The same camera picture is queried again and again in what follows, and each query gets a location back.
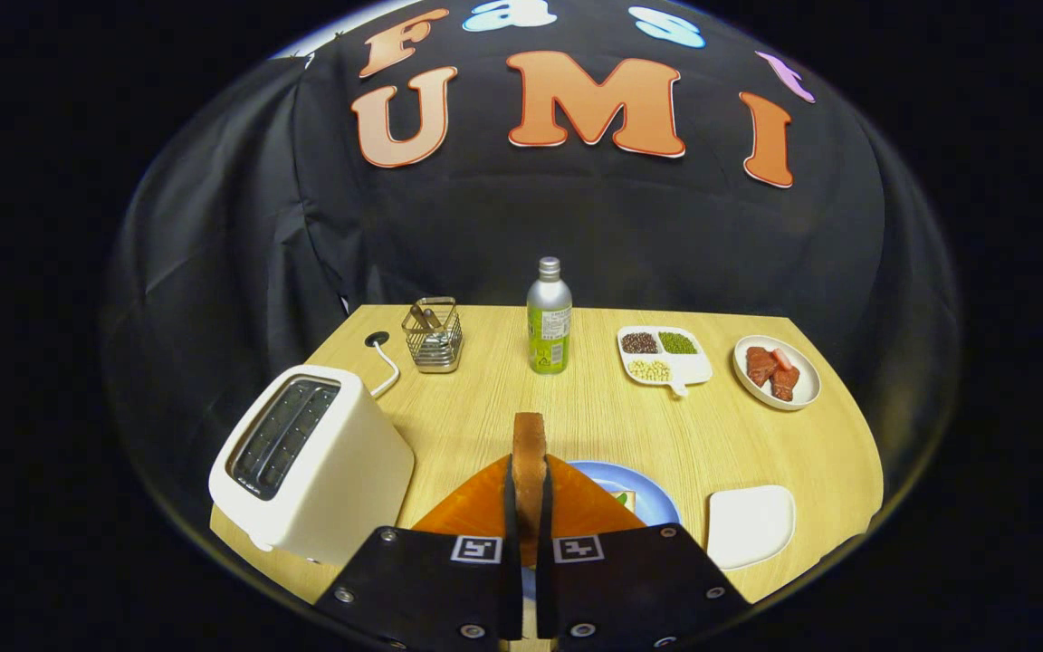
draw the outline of wire basket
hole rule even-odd
[[[435,321],[423,317],[430,309]],[[402,321],[405,341],[417,371],[422,375],[447,375],[455,370],[461,359],[461,318],[453,297],[426,297],[417,299]]]

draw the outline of table surface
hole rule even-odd
[[[865,532],[881,506],[882,472],[872,432],[840,376],[790,319],[575,308],[566,370],[541,376],[527,364],[525,308],[459,306],[464,337],[459,367],[451,375],[421,375],[401,330],[407,312],[408,306],[361,306],[308,359],[346,368],[375,388],[389,377],[389,367],[364,339],[372,331],[388,331],[384,349],[402,368],[402,379],[377,401],[416,456],[398,527],[416,524],[469,476],[509,454],[517,412],[545,416],[551,455],[621,463],[654,479],[703,548],[711,492],[771,484],[791,490],[796,504],[791,544],[767,561],[726,573],[749,602],[778,590]],[[617,330],[629,325],[690,331],[710,359],[710,381],[689,385],[688,396],[675,397],[670,388],[629,380],[616,343]],[[815,404],[783,412],[742,387],[731,351],[754,334],[791,343],[815,364],[822,381]],[[219,508],[212,509],[211,528],[307,602],[315,602],[340,572],[283,550],[261,552]],[[526,604],[532,609],[532,602]],[[523,642],[514,649],[545,645]]]

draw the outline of metal bottle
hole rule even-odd
[[[571,343],[571,309],[574,298],[562,281],[562,263],[554,257],[538,261],[538,280],[526,296],[526,322],[530,331],[530,368],[538,375],[566,370]]]

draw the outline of power cord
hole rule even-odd
[[[385,392],[385,389],[392,387],[393,383],[397,379],[401,379],[402,377],[402,369],[397,367],[396,363],[390,360],[387,355],[385,355],[384,349],[381,349],[381,345],[384,345],[385,342],[388,342],[388,333],[386,333],[385,331],[377,331],[375,333],[368,335],[368,337],[365,338],[365,346],[371,346],[374,349],[377,349],[377,353],[381,355],[382,359],[384,359],[385,362],[387,362],[388,365],[393,368],[393,375],[389,376],[388,380],[384,381],[384,383],[382,383],[377,389],[373,389],[372,392],[369,392],[369,394],[371,394],[373,397],[380,396],[382,393]]]

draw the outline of toaster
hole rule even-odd
[[[301,364],[240,418],[208,487],[261,550],[343,566],[374,528],[396,524],[413,465],[359,377]]]

